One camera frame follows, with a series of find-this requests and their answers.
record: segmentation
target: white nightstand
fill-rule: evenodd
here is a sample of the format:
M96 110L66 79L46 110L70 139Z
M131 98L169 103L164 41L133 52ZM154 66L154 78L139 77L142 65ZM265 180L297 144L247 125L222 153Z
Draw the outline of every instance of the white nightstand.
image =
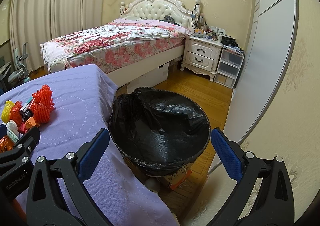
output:
M181 71L188 68L196 74L209 75L213 82L223 44L205 38L188 36Z

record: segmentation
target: bed frame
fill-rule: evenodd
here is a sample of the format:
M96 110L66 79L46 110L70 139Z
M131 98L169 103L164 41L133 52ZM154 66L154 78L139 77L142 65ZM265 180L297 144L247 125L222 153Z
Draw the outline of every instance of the bed frame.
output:
M121 3L120 17L141 17L154 20L163 20L165 15L171 16L176 23L192 30L192 12L183 7L183 3L178 0L136 0L129 4L124 10L126 3ZM109 78L119 87L133 81L149 71L161 66L179 56L183 55L184 45L166 50L135 62L128 66L119 68L108 74Z

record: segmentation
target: headboard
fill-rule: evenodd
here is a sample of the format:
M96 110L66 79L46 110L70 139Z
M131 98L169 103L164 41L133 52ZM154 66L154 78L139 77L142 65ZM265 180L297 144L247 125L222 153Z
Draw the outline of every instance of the headboard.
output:
M121 9L125 5L125 2L121 2ZM150 20L163 20L166 15L169 15L176 23L191 30L191 14L192 11L185 9L182 2L178 0L136 0L129 4L128 9L120 17L124 19L140 17Z

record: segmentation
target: purple tablecloth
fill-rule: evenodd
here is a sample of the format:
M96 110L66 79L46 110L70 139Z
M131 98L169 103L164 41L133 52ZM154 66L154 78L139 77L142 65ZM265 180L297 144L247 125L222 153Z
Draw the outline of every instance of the purple tablecloth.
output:
M101 128L107 128L117 86L94 64L53 73L21 85L0 96L0 110L12 100L25 102L47 84L53 91L55 110L40 127L41 139L31 160L48 160L76 152ZM174 225L173 216L159 198L132 174L110 139L110 144L90 180L84 182L93 200L115 226ZM60 187L71 212L79 216L63 181ZM27 190L17 200L26 209Z

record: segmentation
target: trash can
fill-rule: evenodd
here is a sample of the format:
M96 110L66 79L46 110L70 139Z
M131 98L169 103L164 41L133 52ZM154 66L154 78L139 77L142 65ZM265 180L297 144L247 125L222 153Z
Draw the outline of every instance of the trash can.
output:
M123 156L159 177L194 162L210 138L209 119L198 104L148 87L116 98L109 130Z

